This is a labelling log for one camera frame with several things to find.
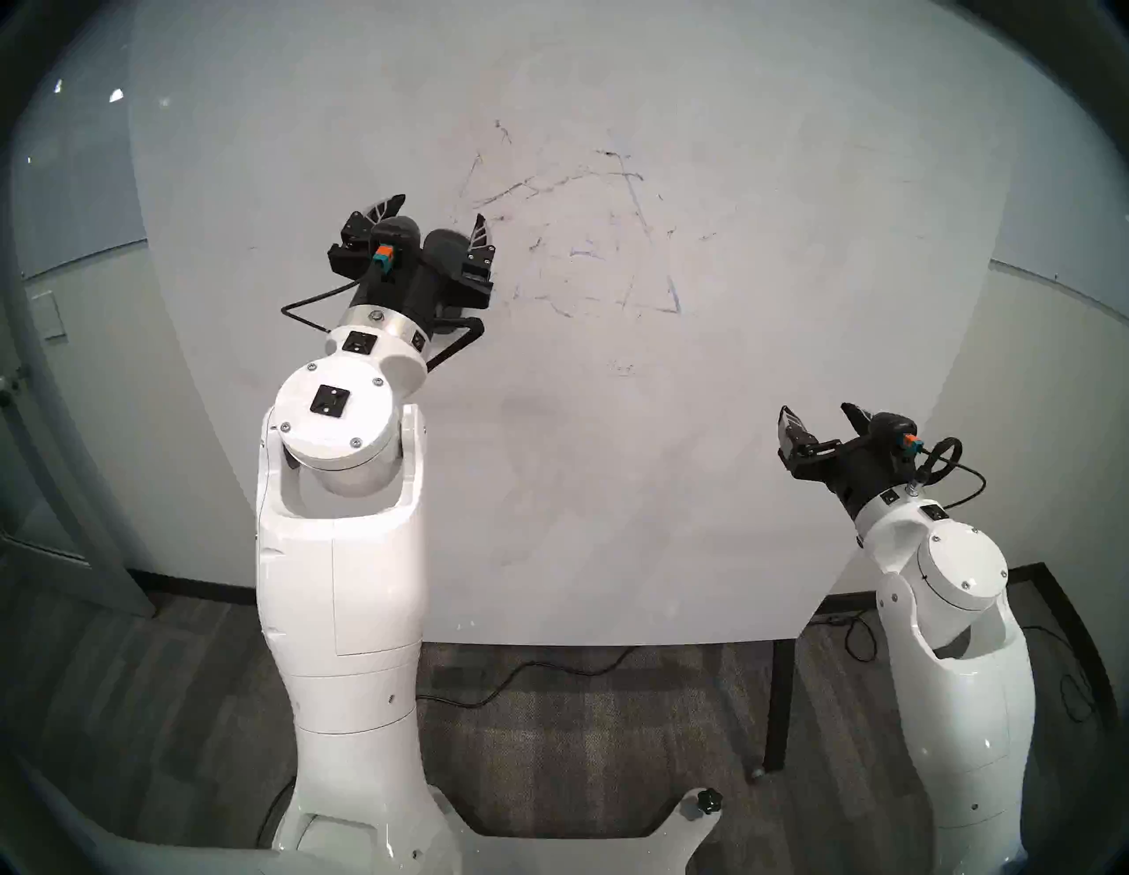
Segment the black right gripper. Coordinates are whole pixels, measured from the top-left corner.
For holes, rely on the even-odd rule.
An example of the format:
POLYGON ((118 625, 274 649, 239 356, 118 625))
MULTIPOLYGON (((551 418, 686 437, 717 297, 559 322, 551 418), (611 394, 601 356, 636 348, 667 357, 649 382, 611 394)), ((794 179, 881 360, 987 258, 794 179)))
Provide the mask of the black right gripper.
MULTIPOLYGON (((870 411, 850 402, 842 402, 840 409, 857 436, 873 434, 870 411)), ((780 408, 777 435, 785 469, 797 480, 826 485, 852 520, 874 498, 916 479, 913 454, 907 453, 902 437, 821 444, 788 405, 780 408)))

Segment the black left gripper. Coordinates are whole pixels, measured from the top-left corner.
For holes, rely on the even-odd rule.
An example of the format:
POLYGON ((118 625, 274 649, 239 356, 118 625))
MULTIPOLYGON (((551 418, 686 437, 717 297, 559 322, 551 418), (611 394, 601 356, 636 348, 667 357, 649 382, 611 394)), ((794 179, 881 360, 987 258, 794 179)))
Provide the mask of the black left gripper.
POLYGON ((351 306, 376 306, 406 316, 421 329, 454 310, 484 310, 490 305, 496 248, 483 213, 479 212, 467 248, 438 246, 406 252, 406 195, 385 198, 353 211, 340 231, 340 245, 327 252, 331 270, 357 281, 351 306), (371 256, 396 256, 390 273, 371 256))

